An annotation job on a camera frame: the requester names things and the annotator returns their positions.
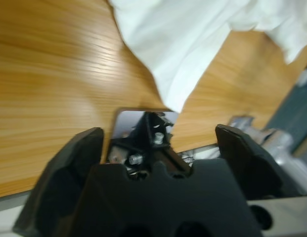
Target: white cloth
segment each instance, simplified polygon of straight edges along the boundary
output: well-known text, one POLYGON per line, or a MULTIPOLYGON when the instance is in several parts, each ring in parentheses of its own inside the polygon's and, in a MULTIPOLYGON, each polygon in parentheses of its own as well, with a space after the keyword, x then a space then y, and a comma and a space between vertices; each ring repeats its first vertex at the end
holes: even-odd
POLYGON ((265 31, 292 62, 307 45, 307 0, 110 0, 125 44, 163 103, 181 112, 230 30, 265 31))

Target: bolt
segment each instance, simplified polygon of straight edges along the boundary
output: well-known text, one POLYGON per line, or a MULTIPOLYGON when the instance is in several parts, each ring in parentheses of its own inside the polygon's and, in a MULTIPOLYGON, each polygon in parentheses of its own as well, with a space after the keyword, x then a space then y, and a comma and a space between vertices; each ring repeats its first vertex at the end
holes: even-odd
POLYGON ((163 138, 164 138, 164 135, 163 135, 162 132, 156 132, 154 134, 154 140, 153 140, 154 144, 157 144, 157 145, 162 144, 163 143, 163 138))
POLYGON ((143 159, 143 157, 140 154, 131 155, 129 157, 129 163, 132 164, 132 165, 133 164, 141 164, 142 159, 143 159))

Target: hole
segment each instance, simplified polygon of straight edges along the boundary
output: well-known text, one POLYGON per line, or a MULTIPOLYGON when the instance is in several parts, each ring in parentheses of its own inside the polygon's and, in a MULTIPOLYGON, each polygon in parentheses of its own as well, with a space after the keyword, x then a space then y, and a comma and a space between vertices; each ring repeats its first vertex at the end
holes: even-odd
POLYGON ((131 180, 142 181, 149 177, 149 173, 145 170, 141 170, 129 175, 131 180))
POLYGON ((127 227, 120 237, 151 237, 149 230, 143 226, 127 227))
POLYGON ((184 222, 177 229, 175 237, 211 237, 211 234, 199 223, 184 222))
POLYGON ((265 210, 263 207, 256 205, 250 206, 250 209, 262 230, 266 231, 272 227, 273 220, 267 210, 265 210))
POLYGON ((173 174, 172 177, 175 179, 185 179, 185 175, 179 173, 173 174))

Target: metal plate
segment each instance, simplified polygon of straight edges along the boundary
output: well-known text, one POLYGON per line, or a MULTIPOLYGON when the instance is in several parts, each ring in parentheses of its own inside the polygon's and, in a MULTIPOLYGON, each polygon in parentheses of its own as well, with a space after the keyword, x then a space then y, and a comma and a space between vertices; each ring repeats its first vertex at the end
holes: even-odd
MULTIPOLYGON (((116 119, 116 123, 113 130, 112 139, 127 137, 133 128, 136 126, 138 121, 141 119, 145 111, 132 111, 125 110, 121 111, 116 119)), ((165 118, 175 123, 178 117, 178 113, 172 111, 154 111, 157 113, 165 114, 165 118)), ((170 133, 172 130, 171 126, 167 127, 167 133, 170 133)))

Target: wood grain surface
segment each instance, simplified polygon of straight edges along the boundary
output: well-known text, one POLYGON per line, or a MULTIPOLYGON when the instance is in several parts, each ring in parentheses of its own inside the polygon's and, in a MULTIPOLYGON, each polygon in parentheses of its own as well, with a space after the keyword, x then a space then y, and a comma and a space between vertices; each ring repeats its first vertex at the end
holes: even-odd
MULTIPOLYGON (((306 64, 307 47, 287 66, 265 34, 231 33, 179 116, 174 149, 214 143, 235 115, 263 127, 306 64)), ((31 189, 78 132, 102 127, 106 147, 119 108, 165 106, 106 1, 0 0, 0 196, 31 189)))

